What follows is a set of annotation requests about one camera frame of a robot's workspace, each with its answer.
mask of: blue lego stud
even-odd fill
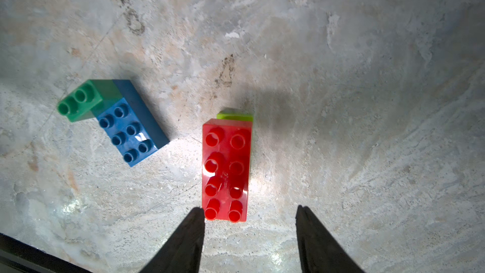
[[[169,140],[132,83],[129,80],[113,82],[123,98],[96,118],[124,161],[133,167]]]

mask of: concrete floor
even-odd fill
[[[252,113],[248,221],[201,272],[299,272],[310,206],[367,272],[485,267],[485,0],[1,0],[0,232],[137,272],[201,200],[202,124]],[[55,110],[131,79],[171,143],[130,169]]]

